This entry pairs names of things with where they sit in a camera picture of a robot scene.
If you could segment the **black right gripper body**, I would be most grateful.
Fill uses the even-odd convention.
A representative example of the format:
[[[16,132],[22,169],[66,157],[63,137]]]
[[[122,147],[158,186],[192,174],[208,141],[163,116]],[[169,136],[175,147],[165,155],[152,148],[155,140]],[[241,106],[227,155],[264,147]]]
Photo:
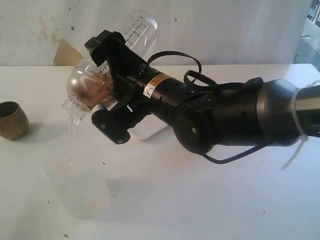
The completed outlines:
[[[142,99],[137,78],[146,62],[125,45],[122,35],[103,30],[85,43],[90,57],[97,66],[107,61],[113,80],[116,103],[107,108],[121,125],[136,125],[150,113],[139,106]]]

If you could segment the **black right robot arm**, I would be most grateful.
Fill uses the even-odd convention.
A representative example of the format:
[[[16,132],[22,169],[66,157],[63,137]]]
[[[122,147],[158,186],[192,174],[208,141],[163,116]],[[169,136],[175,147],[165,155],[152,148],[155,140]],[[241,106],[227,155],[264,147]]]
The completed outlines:
[[[276,79],[219,84],[189,70],[179,81],[126,46],[119,32],[103,31],[85,43],[97,66],[107,63],[117,104],[93,113],[92,123],[115,144],[147,115],[170,126],[189,152],[207,157],[215,145],[290,146],[320,135],[320,87],[298,88]]]

